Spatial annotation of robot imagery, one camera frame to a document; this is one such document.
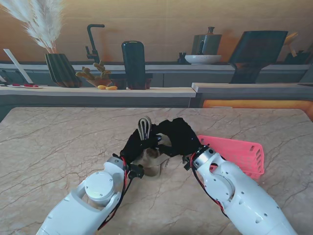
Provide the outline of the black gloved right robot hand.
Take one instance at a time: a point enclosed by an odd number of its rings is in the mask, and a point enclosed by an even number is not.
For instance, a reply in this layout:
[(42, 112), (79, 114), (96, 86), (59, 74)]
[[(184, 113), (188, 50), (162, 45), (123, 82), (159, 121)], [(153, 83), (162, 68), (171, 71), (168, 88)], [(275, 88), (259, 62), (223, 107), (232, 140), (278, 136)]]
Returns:
[(159, 144), (157, 149), (170, 157), (193, 154), (202, 146), (191, 126), (181, 117), (161, 122), (153, 128), (153, 133), (169, 138), (171, 146)]

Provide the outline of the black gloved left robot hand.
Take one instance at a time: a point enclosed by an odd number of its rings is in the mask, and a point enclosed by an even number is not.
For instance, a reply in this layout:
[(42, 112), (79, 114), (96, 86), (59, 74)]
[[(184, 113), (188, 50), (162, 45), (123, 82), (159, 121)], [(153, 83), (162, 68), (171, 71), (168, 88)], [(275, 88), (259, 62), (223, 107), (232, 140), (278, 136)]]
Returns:
[(150, 137), (147, 140), (141, 140), (138, 129), (130, 135), (124, 148), (120, 151), (120, 156), (124, 158), (129, 165), (134, 162), (145, 149), (156, 149), (161, 140), (161, 135), (156, 134), (157, 125), (152, 124)]

